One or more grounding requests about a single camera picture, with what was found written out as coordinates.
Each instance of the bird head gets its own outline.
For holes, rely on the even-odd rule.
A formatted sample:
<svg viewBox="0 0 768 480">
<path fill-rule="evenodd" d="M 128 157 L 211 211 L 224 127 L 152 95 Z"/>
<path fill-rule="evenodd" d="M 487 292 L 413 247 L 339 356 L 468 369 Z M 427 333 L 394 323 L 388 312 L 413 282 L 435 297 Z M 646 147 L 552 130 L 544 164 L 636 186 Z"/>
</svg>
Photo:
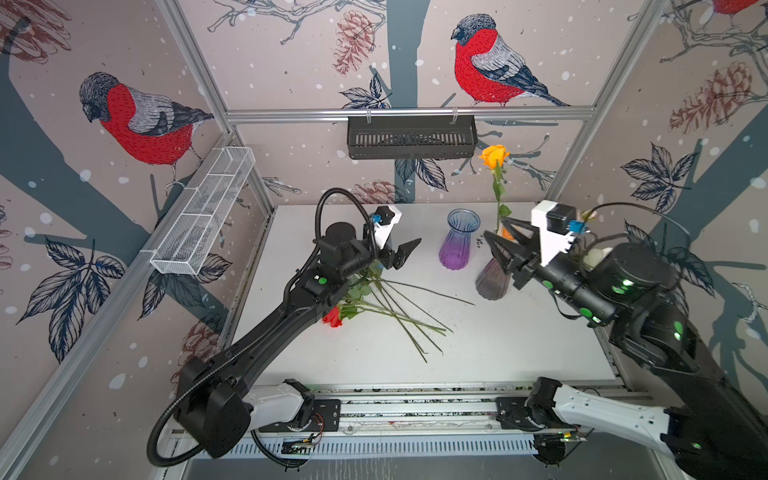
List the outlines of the bird head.
<svg viewBox="0 0 768 480">
<path fill-rule="evenodd" d="M 496 22 L 493 21 L 490 15 L 485 13 L 467 15 L 456 25 L 456 29 L 453 31 L 453 35 L 451 35 L 451 40 L 456 40 L 462 47 L 465 47 L 467 42 L 475 36 L 475 33 L 486 29 L 496 29 Z"/>
<path fill-rule="evenodd" d="M 83 104 L 83 113 L 88 121 L 109 121 L 109 105 L 107 95 L 109 91 L 117 87 L 120 82 L 110 74 L 98 71 L 83 81 L 80 86 L 80 103 Z"/>
</svg>

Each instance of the black basket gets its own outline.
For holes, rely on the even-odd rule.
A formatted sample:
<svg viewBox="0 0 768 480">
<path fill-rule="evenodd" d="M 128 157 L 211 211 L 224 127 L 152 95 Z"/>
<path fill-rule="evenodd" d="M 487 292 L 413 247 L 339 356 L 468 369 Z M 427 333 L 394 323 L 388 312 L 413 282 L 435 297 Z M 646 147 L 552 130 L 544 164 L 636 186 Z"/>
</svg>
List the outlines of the black basket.
<svg viewBox="0 0 768 480">
<path fill-rule="evenodd" d="M 355 160 L 389 158 L 470 158 L 478 132 L 475 117 L 451 115 L 423 117 L 350 117 L 346 144 Z"/>
</svg>

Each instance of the pine cone illustration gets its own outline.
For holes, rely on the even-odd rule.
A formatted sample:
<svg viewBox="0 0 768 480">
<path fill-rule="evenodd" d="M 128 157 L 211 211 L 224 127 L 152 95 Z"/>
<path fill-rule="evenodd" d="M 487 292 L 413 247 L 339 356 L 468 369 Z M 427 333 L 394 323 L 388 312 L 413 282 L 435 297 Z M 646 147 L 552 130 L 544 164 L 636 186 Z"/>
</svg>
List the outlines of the pine cone illustration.
<svg viewBox="0 0 768 480">
<path fill-rule="evenodd" d="M 72 20 L 51 0 L 0 0 L 0 38 L 5 39 L 18 21 L 27 18 L 30 25 L 20 31 L 10 53 L 19 60 L 45 63 L 59 48 L 70 50 L 71 37 L 62 20 Z"/>
<path fill-rule="evenodd" d="M 751 85 L 752 71 L 741 61 L 715 71 L 703 87 L 683 99 L 679 110 L 672 111 L 670 130 L 682 127 L 683 133 L 689 134 L 726 121 L 747 100 Z"/>
<path fill-rule="evenodd" d="M 184 367 L 193 357 L 200 357 L 207 362 L 214 353 L 219 344 L 219 334 L 208 328 L 205 323 L 197 322 L 190 329 L 187 336 L 181 343 L 181 355 L 179 355 L 179 366 Z M 181 369 L 170 378 L 171 383 L 179 383 Z"/>
<path fill-rule="evenodd" d="M 350 69 L 357 71 L 373 50 L 373 25 L 362 12 L 347 12 L 338 24 L 336 35 L 333 67 L 345 77 Z"/>
<path fill-rule="evenodd" d="M 350 192 L 361 204 L 402 204 L 406 201 L 402 190 L 384 180 L 374 180 L 365 185 L 356 184 Z"/>
</svg>

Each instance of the red rose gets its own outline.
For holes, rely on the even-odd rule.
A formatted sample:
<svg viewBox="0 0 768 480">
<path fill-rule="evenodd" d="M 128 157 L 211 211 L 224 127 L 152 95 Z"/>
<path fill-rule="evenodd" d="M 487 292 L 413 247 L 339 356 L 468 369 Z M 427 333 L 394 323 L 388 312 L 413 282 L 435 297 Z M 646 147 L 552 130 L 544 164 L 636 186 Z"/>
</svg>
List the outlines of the red rose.
<svg viewBox="0 0 768 480">
<path fill-rule="evenodd" d="M 323 323 L 330 323 L 333 328 L 341 326 L 341 318 L 339 317 L 340 314 L 341 312 L 339 311 L 339 307 L 334 306 L 333 310 L 328 312 L 328 315 L 323 317 Z"/>
</svg>

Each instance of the white table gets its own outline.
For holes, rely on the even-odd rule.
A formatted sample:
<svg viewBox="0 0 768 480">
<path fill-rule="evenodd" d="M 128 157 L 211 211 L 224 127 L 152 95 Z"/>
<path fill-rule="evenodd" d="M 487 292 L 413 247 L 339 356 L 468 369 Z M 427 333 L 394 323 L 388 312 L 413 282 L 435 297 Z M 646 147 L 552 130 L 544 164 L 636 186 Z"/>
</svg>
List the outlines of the white table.
<svg viewBox="0 0 768 480">
<path fill-rule="evenodd" d="M 532 206 L 509 204 L 513 217 L 526 220 Z M 469 264 L 463 270 L 451 271 L 440 264 L 438 252 L 449 231 L 446 217 L 457 207 L 474 210 L 482 224 L 472 234 Z M 373 212 L 376 207 L 366 208 Z M 429 362 L 424 363 L 393 318 L 364 313 L 344 320 L 339 328 L 322 322 L 310 326 L 267 367 L 258 384 L 295 378 L 312 386 L 405 388 L 492 386 L 533 381 L 539 376 L 562 381 L 614 379 L 586 321 L 561 317 L 538 282 L 531 281 L 521 291 L 510 285 L 507 295 L 497 301 L 485 300 L 477 294 L 475 278 L 491 254 L 486 244 L 477 248 L 476 239 L 483 230 L 495 229 L 495 204 L 403 204 L 398 208 L 402 219 L 392 231 L 393 246 L 417 237 L 422 242 L 401 270 L 387 270 L 384 278 L 424 286 L 475 304 L 465 305 L 397 286 L 454 330 L 447 337 L 431 335 L 444 354 L 412 329 L 428 352 Z M 314 212 L 314 205 L 277 208 L 234 341 L 282 300 L 285 283 L 312 251 Z M 323 231 L 336 221 L 350 222 L 361 235 L 362 218 L 353 205 L 326 206 Z M 413 318 L 434 323 L 406 303 L 403 300 L 400 305 Z"/>
</svg>

